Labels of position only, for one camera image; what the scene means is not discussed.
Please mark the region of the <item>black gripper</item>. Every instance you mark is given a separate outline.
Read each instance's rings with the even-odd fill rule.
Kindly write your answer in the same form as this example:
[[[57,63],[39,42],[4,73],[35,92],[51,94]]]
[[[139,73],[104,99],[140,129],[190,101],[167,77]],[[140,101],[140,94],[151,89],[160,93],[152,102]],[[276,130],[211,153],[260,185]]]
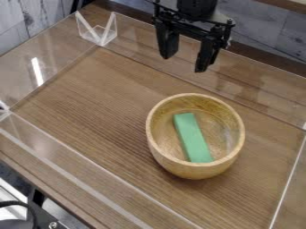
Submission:
[[[179,36],[200,41],[195,72],[207,71],[230,44],[235,21],[218,10],[219,0],[152,0],[152,25],[163,59],[178,51]]]

